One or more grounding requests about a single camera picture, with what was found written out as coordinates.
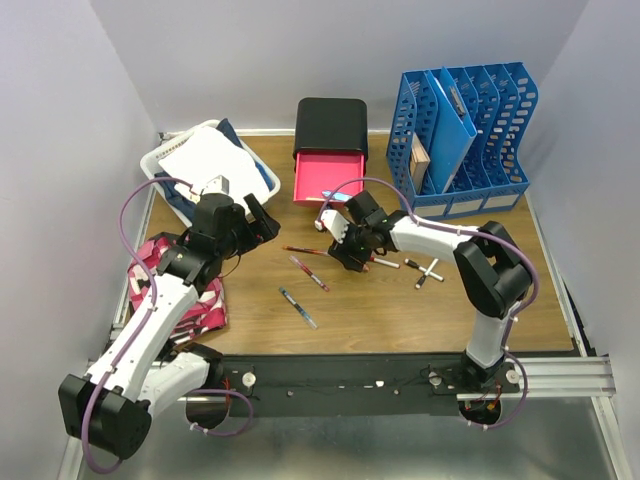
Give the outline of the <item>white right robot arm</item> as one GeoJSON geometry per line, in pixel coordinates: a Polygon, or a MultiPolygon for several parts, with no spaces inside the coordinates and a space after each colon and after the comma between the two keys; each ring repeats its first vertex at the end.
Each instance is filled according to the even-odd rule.
{"type": "Polygon", "coordinates": [[[506,343],[529,288],[537,281],[504,226],[454,227],[418,218],[406,210],[390,214],[363,191],[345,203],[350,217],[325,206],[314,225],[333,237],[328,253],[347,270],[361,271],[372,253],[412,252],[456,266],[476,311],[459,367],[462,385],[474,392],[496,380],[506,343]]]}

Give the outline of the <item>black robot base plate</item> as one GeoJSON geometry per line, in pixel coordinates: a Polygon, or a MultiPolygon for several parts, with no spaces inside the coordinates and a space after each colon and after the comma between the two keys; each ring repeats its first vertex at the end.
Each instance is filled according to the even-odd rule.
{"type": "Polygon", "coordinates": [[[513,363],[477,381],[460,353],[226,355],[222,365],[258,418],[456,416],[465,401],[521,396],[513,363]]]}

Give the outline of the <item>red capped whiteboard marker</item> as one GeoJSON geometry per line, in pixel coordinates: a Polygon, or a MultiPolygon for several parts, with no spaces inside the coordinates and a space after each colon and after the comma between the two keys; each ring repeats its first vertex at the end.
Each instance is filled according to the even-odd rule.
{"type": "Polygon", "coordinates": [[[395,262],[392,262],[392,261],[389,261],[389,260],[385,260],[385,259],[382,259],[382,258],[378,258],[378,257],[375,257],[375,256],[371,256],[370,257],[370,261],[374,262],[376,264],[384,265],[386,267],[390,267],[390,268],[394,268],[394,269],[399,269],[400,268],[400,264],[398,264],[398,263],[395,263],[395,262]]]}

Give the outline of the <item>blue file folder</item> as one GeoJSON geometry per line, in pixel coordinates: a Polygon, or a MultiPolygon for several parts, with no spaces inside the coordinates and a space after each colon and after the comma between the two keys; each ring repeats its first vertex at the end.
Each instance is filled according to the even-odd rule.
{"type": "Polygon", "coordinates": [[[447,68],[426,78],[435,95],[437,112],[429,146],[429,175],[437,194],[451,186],[459,167],[477,135],[469,109],[452,74],[447,68]]]}

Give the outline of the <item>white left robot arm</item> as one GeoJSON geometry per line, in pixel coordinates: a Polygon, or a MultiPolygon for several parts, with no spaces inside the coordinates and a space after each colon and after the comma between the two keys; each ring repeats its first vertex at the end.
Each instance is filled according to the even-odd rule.
{"type": "Polygon", "coordinates": [[[222,387],[222,356],[213,349],[191,347],[158,370],[152,364],[223,263],[274,239],[279,229],[252,194],[242,204],[222,193],[201,197],[191,226],[162,255],[125,328],[84,375],[68,375],[59,387],[65,429],[80,440],[92,470],[110,471],[97,464],[92,448],[118,461],[130,458],[153,419],[180,397],[194,391],[230,396],[222,387]]]}

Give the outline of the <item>orange cover paperback book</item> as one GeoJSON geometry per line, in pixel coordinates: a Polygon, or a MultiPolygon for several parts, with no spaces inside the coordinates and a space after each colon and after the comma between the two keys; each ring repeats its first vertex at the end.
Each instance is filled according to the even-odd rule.
{"type": "Polygon", "coordinates": [[[430,157],[422,142],[416,134],[413,134],[409,161],[409,174],[415,192],[420,195],[424,178],[430,164],[430,157]]]}

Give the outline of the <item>pink drawer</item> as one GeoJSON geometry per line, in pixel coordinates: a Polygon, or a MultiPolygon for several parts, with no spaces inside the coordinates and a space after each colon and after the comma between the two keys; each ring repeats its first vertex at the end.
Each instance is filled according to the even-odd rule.
{"type": "Polygon", "coordinates": [[[361,178],[365,156],[357,151],[299,151],[295,154],[293,203],[319,206],[342,183],[361,178]]]}

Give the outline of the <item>blue correction tape dispenser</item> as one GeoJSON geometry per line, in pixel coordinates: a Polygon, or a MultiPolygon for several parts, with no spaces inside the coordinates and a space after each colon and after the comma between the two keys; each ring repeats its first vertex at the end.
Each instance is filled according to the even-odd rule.
{"type": "Polygon", "coordinates": [[[322,195],[325,199],[328,199],[329,201],[334,201],[334,202],[347,202],[349,201],[352,196],[343,192],[331,192],[329,190],[323,190],[322,191],[322,195]]]}

